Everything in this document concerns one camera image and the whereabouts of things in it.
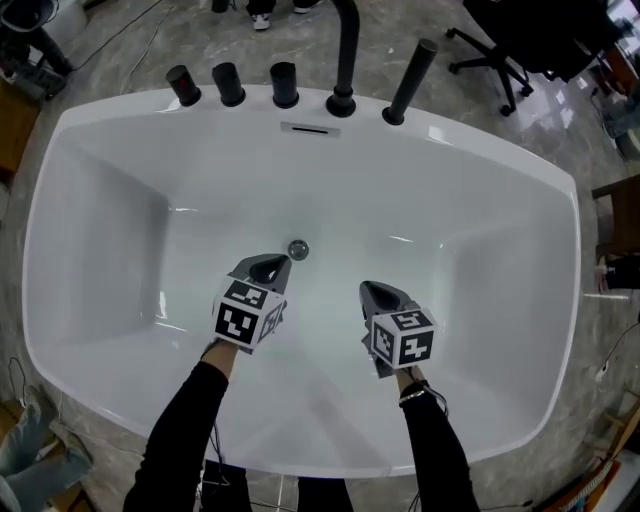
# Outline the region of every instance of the black faucet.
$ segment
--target black faucet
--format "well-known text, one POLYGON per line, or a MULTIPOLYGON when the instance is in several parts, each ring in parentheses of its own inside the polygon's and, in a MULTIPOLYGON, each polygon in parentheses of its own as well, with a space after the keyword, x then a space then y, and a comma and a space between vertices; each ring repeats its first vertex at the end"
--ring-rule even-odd
POLYGON ((340 55, 338 80, 327 100, 327 110, 336 117, 349 117, 356 110, 353 101, 353 69, 360 35, 360 13, 354 0, 332 0, 340 16, 340 55))

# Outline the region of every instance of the white bathtub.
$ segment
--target white bathtub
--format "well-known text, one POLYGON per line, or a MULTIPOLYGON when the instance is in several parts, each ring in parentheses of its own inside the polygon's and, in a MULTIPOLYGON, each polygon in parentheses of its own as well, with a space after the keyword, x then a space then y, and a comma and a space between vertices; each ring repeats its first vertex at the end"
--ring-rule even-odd
POLYGON ((246 91, 236 108, 205 87, 189 109, 162 90, 64 113, 24 255, 38 370, 148 435, 211 340, 223 275, 301 238, 311 251, 294 262, 285 323, 239 355, 220 410, 229 463, 316 477, 414 471, 395 382, 377 378, 360 343, 366 279, 433 311, 441 332, 421 367, 469 461, 532 439, 556 401, 576 316, 573 179, 426 112, 392 127, 386 104, 368 98, 337 119, 326 91, 301 89, 291 110, 269 87, 246 91))

